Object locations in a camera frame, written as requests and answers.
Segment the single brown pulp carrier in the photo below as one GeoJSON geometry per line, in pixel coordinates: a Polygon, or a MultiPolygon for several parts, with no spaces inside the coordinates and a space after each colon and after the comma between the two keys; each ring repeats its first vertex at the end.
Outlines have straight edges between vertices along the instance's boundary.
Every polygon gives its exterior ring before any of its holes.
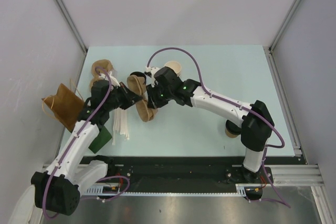
{"type": "Polygon", "coordinates": [[[133,72],[127,77],[127,85],[133,93],[142,97],[142,100],[135,104],[140,119],[143,122],[152,121],[157,114],[157,109],[148,107],[146,76],[140,72],[133,72]]]}

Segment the brown paper cup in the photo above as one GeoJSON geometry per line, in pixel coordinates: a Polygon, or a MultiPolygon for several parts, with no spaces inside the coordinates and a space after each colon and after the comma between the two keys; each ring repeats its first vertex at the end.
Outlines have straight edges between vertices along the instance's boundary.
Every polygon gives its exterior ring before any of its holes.
{"type": "Polygon", "coordinates": [[[225,123],[225,133],[230,138],[236,138],[239,135],[241,135],[241,128],[238,127],[236,124],[231,122],[230,120],[227,120],[225,123]]]}

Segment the green paper bag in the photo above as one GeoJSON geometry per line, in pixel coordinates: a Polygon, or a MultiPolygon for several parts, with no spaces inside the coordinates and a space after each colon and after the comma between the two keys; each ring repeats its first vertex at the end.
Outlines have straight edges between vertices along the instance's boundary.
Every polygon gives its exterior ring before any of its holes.
{"type": "Polygon", "coordinates": [[[110,131],[104,126],[99,132],[98,136],[92,141],[89,145],[89,149],[93,153],[97,153],[100,151],[110,140],[112,139],[112,135],[110,131]]]}

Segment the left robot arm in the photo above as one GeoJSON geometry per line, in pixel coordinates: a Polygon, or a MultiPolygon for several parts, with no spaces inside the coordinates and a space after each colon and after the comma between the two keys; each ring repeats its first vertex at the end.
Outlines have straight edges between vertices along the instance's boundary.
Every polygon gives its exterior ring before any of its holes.
{"type": "Polygon", "coordinates": [[[64,148],[44,172],[35,172],[31,184],[35,187],[35,205],[46,214],[71,215],[81,196],[97,181],[110,182],[116,169],[101,160],[93,160],[82,171],[77,171],[85,152],[102,131],[115,109],[126,110],[142,97],[123,83],[112,86],[108,80],[96,81],[91,96],[80,111],[75,128],[64,148]]]}

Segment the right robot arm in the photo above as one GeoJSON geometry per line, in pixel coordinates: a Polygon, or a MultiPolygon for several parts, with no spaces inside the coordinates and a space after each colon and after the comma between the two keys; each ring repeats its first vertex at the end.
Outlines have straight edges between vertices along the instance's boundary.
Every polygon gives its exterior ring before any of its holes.
{"type": "Polygon", "coordinates": [[[272,134],[274,122],[266,105],[257,100],[249,104],[221,97],[207,91],[200,82],[180,77],[169,67],[147,67],[145,75],[152,79],[146,86],[148,106],[161,108],[170,101],[192,108],[204,109],[225,118],[228,135],[240,136],[245,147],[242,176],[249,183],[261,177],[265,147],[272,134]]]}

